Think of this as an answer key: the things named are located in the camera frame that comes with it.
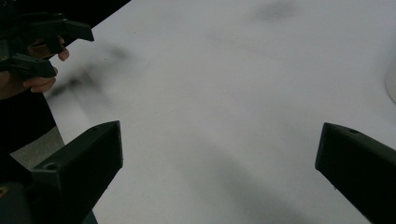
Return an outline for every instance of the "white object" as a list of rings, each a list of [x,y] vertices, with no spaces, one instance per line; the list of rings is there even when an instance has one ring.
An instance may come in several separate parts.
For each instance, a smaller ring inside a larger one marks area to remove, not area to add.
[[[396,103],[396,63],[393,63],[388,70],[385,77],[385,86],[390,98]]]

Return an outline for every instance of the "finger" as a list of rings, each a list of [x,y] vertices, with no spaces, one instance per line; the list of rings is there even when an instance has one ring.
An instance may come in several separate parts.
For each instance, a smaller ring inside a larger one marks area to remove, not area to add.
[[[46,85],[49,82],[52,82],[55,77],[31,77],[23,81],[23,86],[26,88],[38,87]]]
[[[69,52],[69,50],[66,49],[66,48],[64,48],[64,50],[62,50],[62,52],[60,52],[60,53],[58,54],[58,58],[59,58],[61,61],[63,61],[63,62],[64,62],[69,56],[70,56],[70,52]]]
[[[3,89],[9,82],[10,78],[9,72],[0,72],[0,90]]]
[[[48,91],[55,84],[56,78],[40,78],[35,80],[35,85],[30,87],[31,92],[43,92]]]
[[[59,44],[64,49],[64,47],[62,46],[62,44],[64,44],[64,39],[62,37],[58,36],[58,40],[59,40]],[[37,39],[32,45],[30,45],[27,48],[27,50],[32,57],[40,58],[40,59],[47,58],[49,56],[53,56],[56,54],[56,53],[50,52],[48,46],[46,45],[46,43],[44,42],[44,39],[42,39],[42,38]]]

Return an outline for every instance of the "white table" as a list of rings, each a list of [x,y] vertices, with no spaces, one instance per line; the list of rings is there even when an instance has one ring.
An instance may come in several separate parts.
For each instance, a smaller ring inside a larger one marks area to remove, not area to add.
[[[46,94],[67,143],[121,124],[100,224],[369,223],[315,169],[324,122],[396,148],[394,0],[132,0]]]

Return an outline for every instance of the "black sleeve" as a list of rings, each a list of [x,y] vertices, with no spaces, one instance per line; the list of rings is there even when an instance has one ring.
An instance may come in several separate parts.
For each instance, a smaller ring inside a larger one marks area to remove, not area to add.
[[[0,151],[11,153],[56,126],[43,93],[25,91],[0,101]]]
[[[30,171],[9,153],[35,141],[55,126],[43,93],[25,91],[0,101],[0,183],[31,181]]]

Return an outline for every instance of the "human hand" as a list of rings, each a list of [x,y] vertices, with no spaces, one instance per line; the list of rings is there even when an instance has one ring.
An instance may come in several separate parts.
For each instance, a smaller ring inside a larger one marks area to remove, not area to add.
[[[27,48],[30,55],[40,59],[54,55],[50,53],[50,50],[46,45],[41,45],[41,42],[41,40],[37,40]],[[59,42],[62,45],[64,40],[59,37]],[[64,48],[62,52],[58,53],[58,58],[61,61],[65,61],[68,57],[69,51],[66,48]],[[58,74],[56,67],[53,67],[53,69],[55,74]],[[17,95],[27,89],[30,89],[32,92],[48,91],[52,88],[55,81],[55,77],[31,77],[26,80],[22,80],[20,77],[11,75],[7,71],[0,72],[0,100]]]

